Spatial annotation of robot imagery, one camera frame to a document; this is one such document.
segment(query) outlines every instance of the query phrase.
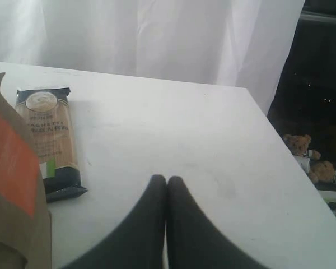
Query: sheer curtain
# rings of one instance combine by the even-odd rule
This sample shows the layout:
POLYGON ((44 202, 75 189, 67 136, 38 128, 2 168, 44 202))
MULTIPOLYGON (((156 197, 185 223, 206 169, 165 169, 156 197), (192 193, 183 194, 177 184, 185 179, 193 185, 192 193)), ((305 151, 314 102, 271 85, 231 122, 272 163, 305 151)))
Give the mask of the sheer curtain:
POLYGON ((304 0, 0 0, 0 61, 247 87, 266 114, 304 0))

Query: orange label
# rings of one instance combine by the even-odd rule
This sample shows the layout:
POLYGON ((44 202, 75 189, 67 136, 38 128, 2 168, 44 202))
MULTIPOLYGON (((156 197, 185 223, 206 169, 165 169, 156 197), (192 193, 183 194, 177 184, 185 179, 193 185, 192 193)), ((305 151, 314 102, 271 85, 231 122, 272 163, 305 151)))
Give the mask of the orange label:
POLYGON ((0 194, 33 217, 39 160, 0 116, 0 194))

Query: brown teddy bear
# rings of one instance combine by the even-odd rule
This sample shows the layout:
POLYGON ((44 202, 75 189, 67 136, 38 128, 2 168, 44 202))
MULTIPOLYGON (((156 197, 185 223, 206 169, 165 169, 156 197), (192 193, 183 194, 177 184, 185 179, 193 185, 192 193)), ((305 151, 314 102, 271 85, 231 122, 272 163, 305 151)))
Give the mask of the brown teddy bear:
POLYGON ((336 185, 336 170, 329 161, 319 161, 311 167, 309 178, 314 184, 323 182, 336 185))
POLYGON ((284 134, 283 140, 293 155, 320 160, 321 154, 319 152, 316 150, 308 150, 309 144, 311 143, 311 136, 292 136, 291 134, 284 134))

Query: brown paper bag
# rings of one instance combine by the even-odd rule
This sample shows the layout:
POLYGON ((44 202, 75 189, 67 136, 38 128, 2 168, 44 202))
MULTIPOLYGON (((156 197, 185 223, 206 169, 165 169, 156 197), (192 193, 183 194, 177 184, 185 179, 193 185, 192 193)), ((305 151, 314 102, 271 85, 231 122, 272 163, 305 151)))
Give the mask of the brown paper bag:
POLYGON ((51 221, 39 160, 25 122, 1 94, 0 268, 51 268, 51 221))

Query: round logo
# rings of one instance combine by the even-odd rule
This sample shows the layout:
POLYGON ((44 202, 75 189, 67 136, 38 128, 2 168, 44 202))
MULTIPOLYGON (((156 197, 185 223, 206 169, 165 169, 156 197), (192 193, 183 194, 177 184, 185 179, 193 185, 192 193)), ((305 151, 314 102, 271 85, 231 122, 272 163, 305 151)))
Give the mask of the round logo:
POLYGON ((46 112, 57 105, 57 98, 50 92, 40 91, 26 99, 26 107, 36 112, 46 112))

